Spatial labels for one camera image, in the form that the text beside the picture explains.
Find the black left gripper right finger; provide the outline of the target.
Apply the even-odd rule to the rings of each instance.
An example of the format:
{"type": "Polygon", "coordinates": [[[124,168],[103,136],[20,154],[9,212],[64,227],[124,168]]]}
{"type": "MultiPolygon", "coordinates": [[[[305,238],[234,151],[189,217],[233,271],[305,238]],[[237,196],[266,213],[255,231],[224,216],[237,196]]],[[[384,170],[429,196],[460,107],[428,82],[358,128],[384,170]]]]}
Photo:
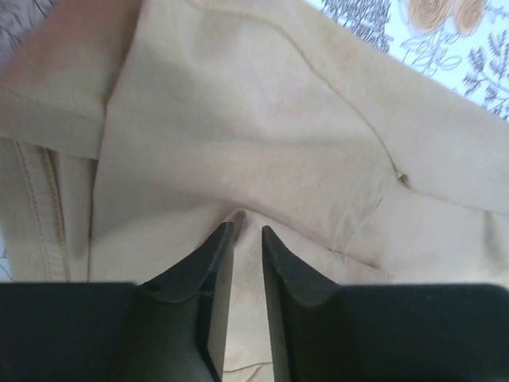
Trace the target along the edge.
{"type": "Polygon", "coordinates": [[[505,381],[508,291],[491,284],[345,286],[262,230],[277,381],[505,381]]]}

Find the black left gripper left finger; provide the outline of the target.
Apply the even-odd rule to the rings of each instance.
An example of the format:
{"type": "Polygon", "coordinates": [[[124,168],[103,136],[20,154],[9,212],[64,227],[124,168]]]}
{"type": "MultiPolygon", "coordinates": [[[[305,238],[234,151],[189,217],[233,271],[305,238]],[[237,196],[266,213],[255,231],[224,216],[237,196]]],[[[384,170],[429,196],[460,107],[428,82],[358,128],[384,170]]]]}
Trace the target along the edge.
{"type": "Polygon", "coordinates": [[[140,285],[2,284],[2,380],[220,380],[233,235],[140,285]]]}

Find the beige polo shirt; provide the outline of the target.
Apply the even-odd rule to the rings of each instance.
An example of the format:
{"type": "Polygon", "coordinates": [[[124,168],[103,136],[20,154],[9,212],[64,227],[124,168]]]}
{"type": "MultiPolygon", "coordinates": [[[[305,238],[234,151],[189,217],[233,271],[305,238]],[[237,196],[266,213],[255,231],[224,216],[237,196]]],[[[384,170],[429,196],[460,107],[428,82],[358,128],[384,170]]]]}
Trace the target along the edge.
{"type": "Polygon", "coordinates": [[[16,282],[238,234],[224,379],[271,381],[261,230],[338,283],[508,284],[508,125],[302,1],[4,1],[16,282]]]}

